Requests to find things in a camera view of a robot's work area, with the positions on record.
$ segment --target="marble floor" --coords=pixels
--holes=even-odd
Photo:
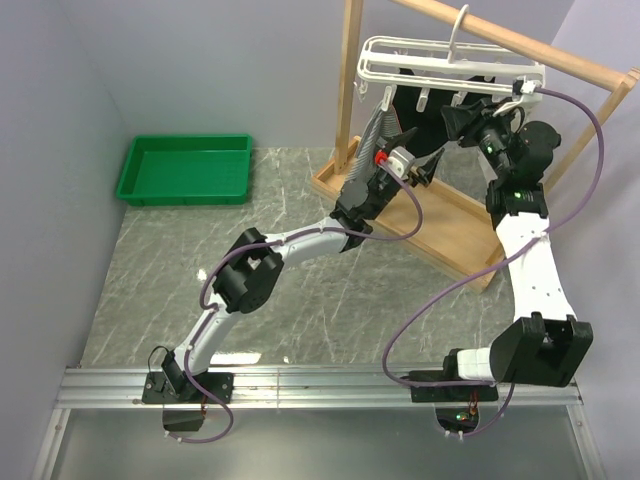
[[[331,153],[255,150],[251,198],[242,206],[129,207],[82,365],[142,366],[154,346],[180,343],[200,315],[206,272],[243,230],[277,233],[329,213],[332,205],[311,191],[310,178]],[[472,197],[484,195],[472,152],[448,152],[438,176]],[[377,362],[397,327],[450,283],[399,245],[365,242],[287,270],[269,302],[235,327],[222,352],[233,354],[227,357],[233,363]],[[512,312],[508,276],[499,272],[484,293],[454,292],[419,318],[392,361],[440,362],[451,348],[488,345]]]

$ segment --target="silver surface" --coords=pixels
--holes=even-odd
[[[64,408],[54,408],[51,412],[49,425],[45,431],[36,465],[31,475],[32,480],[49,480],[51,478],[70,414],[71,410]]]
[[[489,418],[495,407],[481,407]],[[226,419],[208,415],[198,436]],[[507,411],[493,428],[445,438],[433,409],[242,410],[215,444],[164,439],[160,412],[76,410],[53,478],[582,479],[565,407]]]
[[[435,369],[437,364],[420,367],[395,366],[396,375],[420,368]],[[432,404],[412,404],[409,391],[389,380],[378,365],[216,367],[211,372],[235,375],[231,404],[246,408],[425,408]],[[162,405],[140,403],[147,371],[145,369],[69,369],[65,373],[55,408],[148,409]],[[509,385],[499,385],[502,401]],[[580,405],[578,388],[548,388],[518,385],[513,406]],[[199,409],[200,405],[165,408]]]
[[[287,231],[330,212],[310,185],[330,155],[331,149],[254,151],[252,198],[243,206],[129,208],[82,364],[142,366],[154,346],[181,342],[199,316],[205,272],[242,231]],[[448,152],[438,173],[483,198],[474,152]],[[394,330],[450,283],[401,246],[367,241],[286,271],[269,302],[237,325],[223,351],[236,354],[227,358],[231,363],[377,362]],[[461,290],[436,305],[400,339],[392,359],[441,362],[451,348],[486,346],[512,315],[509,281],[499,273],[485,293]]]
[[[591,428],[589,428],[584,407],[582,405],[567,405],[567,412],[582,457],[582,464],[587,472],[587,478],[589,480],[605,480],[607,474],[604,471],[604,464],[596,440],[591,433]]]

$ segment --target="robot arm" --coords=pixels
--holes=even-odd
[[[542,184],[560,145],[548,124],[529,122],[512,132],[509,115],[495,104],[444,107],[449,138],[480,148],[497,178],[489,183],[486,207],[507,258],[539,240],[509,264],[514,321],[489,347],[453,350],[445,359],[452,379],[564,387],[593,341],[591,325],[576,321],[556,270]]]
[[[227,334],[240,319],[268,300],[284,270],[321,255],[358,247],[365,237],[371,236],[372,228],[367,220],[376,218],[402,188],[398,179],[404,181],[411,177],[412,182],[427,184],[431,181],[441,155],[430,158],[420,172],[412,172],[416,159],[402,145],[415,132],[416,129],[411,129],[389,139],[380,148],[377,159],[384,161],[385,168],[376,168],[368,177],[345,182],[329,217],[286,233],[262,235],[250,228],[236,240],[229,252],[245,246],[266,245],[234,256],[220,269],[207,303],[215,305],[215,311],[205,310],[187,338],[175,350],[167,352],[162,370],[178,400],[191,396],[185,360],[188,359],[192,375],[206,372],[211,357]]]
[[[266,235],[264,241],[273,242],[284,240],[285,238],[291,237],[297,232],[313,228],[324,230],[327,227],[342,228],[342,225],[337,220],[327,217],[324,220],[305,228],[300,228],[298,230],[293,230],[287,233]],[[246,238],[247,236],[248,234],[247,232],[245,232],[242,235],[241,239]],[[306,235],[289,241],[284,245],[271,247],[271,253],[269,253],[262,260],[255,259],[254,262],[271,262],[273,260],[274,268],[268,270],[265,268],[262,271],[259,271],[258,268],[256,270],[253,270],[253,272],[257,273],[252,273],[250,276],[243,280],[244,284],[249,284],[249,288],[252,288],[251,285],[256,284],[258,284],[258,287],[263,288],[254,288],[253,293],[248,288],[246,289],[243,298],[238,299],[235,302],[231,300],[231,297],[229,296],[231,295],[231,293],[229,292],[229,290],[231,290],[230,288],[227,288],[225,290],[223,287],[223,282],[218,282],[217,292],[220,293],[217,293],[214,283],[214,291],[211,293],[211,296],[209,298],[209,304],[216,303],[218,305],[218,311],[216,312],[215,317],[212,319],[211,323],[207,325],[206,329],[199,336],[198,340],[195,342],[192,348],[189,348],[191,339],[196,336],[196,333],[202,327],[203,323],[209,321],[208,317],[211,314],[211,310],[206,310],[205,312],[203,312],[196,324],[193,326],[191,332],[189,332],[187,338],[175,349],[175,361],[177,362],[180,370],[184,370],[184,355],[188,349],[190,350],[189,366],[194,375],[202,373],[209,368],[211,357],[218,350],[220,344],[227,336],[227,334],[231,331],[231,329],[235,326],[235,324],[238,323],[241,318],[246,317],[250,313],[250,311],[253,311],[261,306],[264,303],[264,301],[260,303],[262,298],[264,298],[266,301],[266,297],[271,293],[271,289],[273,288],[273,283],[271,284],[271,288],[264,289],[265,286],[269,287],[269,285],[265,285],[265,283],[269,283],[269,278],[275,278],[270,272],[276,271],[279,274],[281,271],[286,270],[287,268],[290,268],[294,265],[298,265],[305,260],[309,260],[321,255],[327,255],[330,253],[340,253],[345,248],[347,241],[348,237],[346,234],[327,231],[314,235]],[[247,265],[250,266],[250,263],[254,263],[251,260],[252,259],[250,259],[250,255],[247,254],[245,259],[246,265],[242,265],[242,262],[238,262],[235,264],[236,270],[228,269],[226,271],[226,278],[228,280],[226,281],[233,282],[234,277],[238,277],[238,270],[241,270]]]

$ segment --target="white wall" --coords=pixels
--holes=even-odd
[[[0,10],[0,477],[20,480],[93,320],[128,135],[55,2]]]
[[[640,10],[635,0],[576,0],[554,45],[628,71],[640,64]],[[553,73],[548,86],[597,108],[606,92]],[[584,114],[549,99],[540,113],[564,135],[564,149],[587,125]],[[591,203],[553,235],[567,296],[591,322],[594,344],[578,372],[588,419],[608,477],[640,478],[640,88],[605,127],[606,166]],[[591,182],[592,142],[551,196],[554,218],[572,209]]]
[[[550,42],[572,1],[469,3],[477,15]],[[133,133],[247,132],[260,146],[333,144],[343,0],[61,3]],[[366,0],[362,25],[362,39],[450,32],[388,0]],[[356,107],[356,129],[380,98]]]

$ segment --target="green plastic tray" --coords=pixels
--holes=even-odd
[[[118,198],[129,205],[229,205],[247,199],[249,135],[139,136]]]

